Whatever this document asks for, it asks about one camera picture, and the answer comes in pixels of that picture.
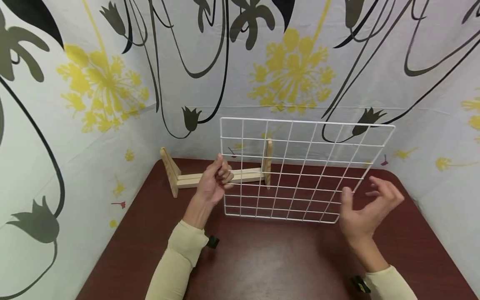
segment wooden stand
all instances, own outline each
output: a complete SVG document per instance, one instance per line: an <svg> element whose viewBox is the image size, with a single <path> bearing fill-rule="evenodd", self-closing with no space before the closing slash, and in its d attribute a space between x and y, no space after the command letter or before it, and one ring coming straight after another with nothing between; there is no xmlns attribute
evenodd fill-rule
<svg viewBox="0 0 480 300"><path fill-rule="evenodd" d="M273 143L271 140L265 142L265 155L271 157L273 152ZM198 185L202 173L198 174L189 174L182 175L179 167L175 164L170 154L168 154L165 147L160 148L160 157L165 165L165 170L167 171L168 181L170 183L170 188L172 189L173 198L178 196L179 189L194 188ZM270 171L272 166L271 158L264 158L262 163L262 168L248 168L241 170L232 170L234 177L231 182L253 182L253 181L262 181L265 180L267 189L270 188Z"/></svg>

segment black flower bud print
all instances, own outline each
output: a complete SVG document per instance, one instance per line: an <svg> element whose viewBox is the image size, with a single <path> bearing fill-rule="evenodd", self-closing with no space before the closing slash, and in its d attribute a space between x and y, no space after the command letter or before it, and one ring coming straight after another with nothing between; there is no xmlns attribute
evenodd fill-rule
<svg viewBox="0 0 480 300"><path fill-rule="evenodd" d="M362 117L360 118L360 120L357 123L374 124L375 122L377 122L377 120L379 118L381 118L381 117L383 117L384 115L387 114L387 113L382 114L382 111L383 111L383 109L379 110L377 112L374 112L373 108L370 108L369 110L365 109ZM365 131L367 131L367 128L368 128L368 126L357 125L357 126L353 127L352 134L353 135L360 135L360 134L364 133Z"/></svg>
<svg viewBox="0 0 480 300"><path fill-rule="evenodd" d="M31 213L17 213L12 216L18 221L10 221L7 224L17 226L35 240L48 244L57 239L60 227L47 206L45 196L42 198L42 205L38 205L33 200Z"/></svg>
<svg viewBox="0 0 480 300"><path fill-rule="evenodd" d="M182 108L183 118L185 119L185 127L188 131L192 132L197 129L198 117L200 116L201 110L197 112L197 109L194 108L192 111L188 107Z"/></svg>
<svg viewBox="0 0 480 300"><path fill-rule="evenodd" d="M125 24L120 17L119 11L117 10L117 5L112 4L110 1L108 3L108 8L103 7L103 11L100 13L105 17L105 19L110 23L110 26L121 36L125 35Z"/></svg>

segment wire mesh square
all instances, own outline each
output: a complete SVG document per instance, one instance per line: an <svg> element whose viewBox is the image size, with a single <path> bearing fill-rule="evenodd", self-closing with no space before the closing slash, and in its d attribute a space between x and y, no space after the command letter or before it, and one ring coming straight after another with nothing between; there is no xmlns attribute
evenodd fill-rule
<svg viewBox="0 0 480 300"><path fill-rule="evenodd" d="M332 142L322 138L326 127L336 133ZM342 188L357 190L394 130L394 125L382 124L223 117L221 153L240 167L236 178L241 180L224 196L224 212L333 224ZM267 157L268 140L273 153ZM262 171L266 158L272 161L269 172ZM261 168L250 173L270 176L269 186L243 182L243 170L252 165Z"/></svg>

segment wrist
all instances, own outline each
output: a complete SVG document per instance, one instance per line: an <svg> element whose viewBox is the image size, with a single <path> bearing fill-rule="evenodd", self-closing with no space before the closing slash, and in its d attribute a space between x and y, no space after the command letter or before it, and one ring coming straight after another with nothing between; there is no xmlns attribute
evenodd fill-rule
<svg viewBox="0 0 480 300"><path fill-rule="evenodd" d="M190 226L203 230L213 207L214 205L210 201L195 194L188 204L183 221Z"/></svg>
<svg viewBox="0 0 480 300"><path fill-rule="evenodd" d="M378 250L373 238L350 239L348 244L368 273L380 272L390 266Z"/></svg>
<svg viewBox="0 0 480 300"><path fill-rule="evenodd" d="M347 243L353 251L368 251L375 248L373 237L347 237Z"/></svg>

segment beige sleeve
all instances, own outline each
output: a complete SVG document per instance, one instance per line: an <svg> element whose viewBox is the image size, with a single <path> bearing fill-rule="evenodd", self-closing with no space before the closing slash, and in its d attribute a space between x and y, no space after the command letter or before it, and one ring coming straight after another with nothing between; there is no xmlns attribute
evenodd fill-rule
<svg viewBox="0 0 480 300"><path fill-rule="evenodd" d="M145 300L182 300L190 272L207 242L203 230L180 221L168 239L167 249L156 267Z"/></svg>
<svg viewBox="0 0 480 300"><path fill-rule="evenodd" d="M393 266L380 272L367 273L365 283L371 290L372 300L417 300L408 283Z"/></svg>

